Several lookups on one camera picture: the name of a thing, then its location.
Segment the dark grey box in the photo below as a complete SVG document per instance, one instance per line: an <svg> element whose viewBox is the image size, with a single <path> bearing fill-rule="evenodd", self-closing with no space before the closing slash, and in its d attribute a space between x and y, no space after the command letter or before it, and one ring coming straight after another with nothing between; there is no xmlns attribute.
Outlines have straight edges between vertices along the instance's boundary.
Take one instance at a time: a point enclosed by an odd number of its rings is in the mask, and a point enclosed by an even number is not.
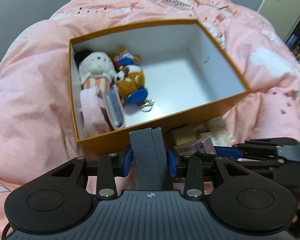
<svg viewBox="0 0 300 240"><path fill-rule="evenodd" d="M132 131L129 133L129 139L139 189L172 190L173 184L161 128Z"/></svg>

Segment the mauve small box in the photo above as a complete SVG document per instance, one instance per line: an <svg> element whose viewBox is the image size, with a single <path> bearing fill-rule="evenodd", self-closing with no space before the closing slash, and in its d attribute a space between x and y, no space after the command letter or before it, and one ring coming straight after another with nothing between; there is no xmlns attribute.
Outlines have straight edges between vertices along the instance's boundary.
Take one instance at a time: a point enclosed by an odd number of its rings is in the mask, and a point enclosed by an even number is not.
<svg viewBox="0 0 300 240"><path fill-rule="evenodd" d="M195 141L174 146L174 149L179 155L194 155L196 153L217 155L210 137L204 137Z"/></svg>

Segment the gold yellow box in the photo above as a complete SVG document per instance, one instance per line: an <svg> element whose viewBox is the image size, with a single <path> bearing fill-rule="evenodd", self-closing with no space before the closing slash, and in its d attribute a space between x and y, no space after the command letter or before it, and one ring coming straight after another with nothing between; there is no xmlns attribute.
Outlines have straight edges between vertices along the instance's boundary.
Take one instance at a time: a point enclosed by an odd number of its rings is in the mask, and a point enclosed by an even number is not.
<svg viewBox="0 0 300 240"><path fill-rule="evenodd" d="M184 126L171 131L175 145L182 145L197 139L196 133L191 126Z"/></svg>

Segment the pink fabric pouch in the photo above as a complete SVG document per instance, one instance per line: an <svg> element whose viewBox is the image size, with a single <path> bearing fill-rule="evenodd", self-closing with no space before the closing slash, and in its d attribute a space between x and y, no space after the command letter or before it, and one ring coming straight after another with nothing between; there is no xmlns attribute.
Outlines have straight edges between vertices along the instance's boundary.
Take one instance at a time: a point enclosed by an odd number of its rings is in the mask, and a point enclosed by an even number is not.
<svg viewBox="0 0 300 240"><path fill-rule="evenodd" d="M95 86L81 90L80 100L84 131L87 138L112 131L102 90L99 87Z"/></svg>

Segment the brown white dog plush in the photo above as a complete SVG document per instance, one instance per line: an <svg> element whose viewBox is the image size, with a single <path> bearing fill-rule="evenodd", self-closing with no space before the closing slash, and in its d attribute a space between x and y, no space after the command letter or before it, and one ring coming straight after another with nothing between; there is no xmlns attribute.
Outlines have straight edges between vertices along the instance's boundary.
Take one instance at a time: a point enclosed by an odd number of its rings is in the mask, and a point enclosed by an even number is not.
<svg viewBox="0 0 300 240"><path fill-rule="evenodd" d="M145 75L137 65L127 65L115 75L114 82L123 106L137 105L146 100L148 91L145 88Z"/></svg>

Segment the white bunny plush striped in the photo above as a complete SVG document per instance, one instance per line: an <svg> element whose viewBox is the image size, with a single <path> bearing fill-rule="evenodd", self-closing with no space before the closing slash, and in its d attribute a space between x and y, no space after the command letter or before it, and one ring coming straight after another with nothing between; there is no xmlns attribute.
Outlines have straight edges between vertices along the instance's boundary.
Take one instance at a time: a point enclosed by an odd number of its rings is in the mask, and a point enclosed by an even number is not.
<svg viewBox="0 0 300 240"><path fill-rule="evenodd" d="M116 70L106 53L86 49L75 53L74 59L83 89L98 87L103 92L110 89Z"/></svg>

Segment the orange cardboard box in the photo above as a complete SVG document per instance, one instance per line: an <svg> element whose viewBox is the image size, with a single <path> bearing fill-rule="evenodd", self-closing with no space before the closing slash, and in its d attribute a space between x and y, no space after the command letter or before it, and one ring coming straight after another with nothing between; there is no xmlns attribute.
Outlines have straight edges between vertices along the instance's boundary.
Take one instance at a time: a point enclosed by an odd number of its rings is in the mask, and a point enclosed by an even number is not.
<svg viewBox="0 0 300 240"><path fill-rule="evenodd" d="M125 108L125 128L86 137L79 112L74 53L81 49L111 53L120 45L141 56L146 88L154 100L149 113ZM226 113L250 93L229 55L194 19L138 22L96 31L69 41L69 95L77 143L96 155L122 150L129 132L160 127L164 132L199 125Z"/></svg>

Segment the pink printed duvet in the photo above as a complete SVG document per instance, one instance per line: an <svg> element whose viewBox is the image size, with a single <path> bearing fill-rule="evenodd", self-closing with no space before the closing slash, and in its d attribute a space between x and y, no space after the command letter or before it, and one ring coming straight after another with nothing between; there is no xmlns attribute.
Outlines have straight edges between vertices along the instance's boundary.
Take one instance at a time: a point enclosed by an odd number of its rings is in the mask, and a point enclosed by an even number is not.
<svg viewBox="0 0 300 240"><path fill-rule="evenodd" d="M70 111L70 39L177 18L200 20L253 89L223 116L237 142L300 140L300 63L257 12L230 0L71 0L19 34L0 63L0 237L11 191L83 155Z"/></svg>

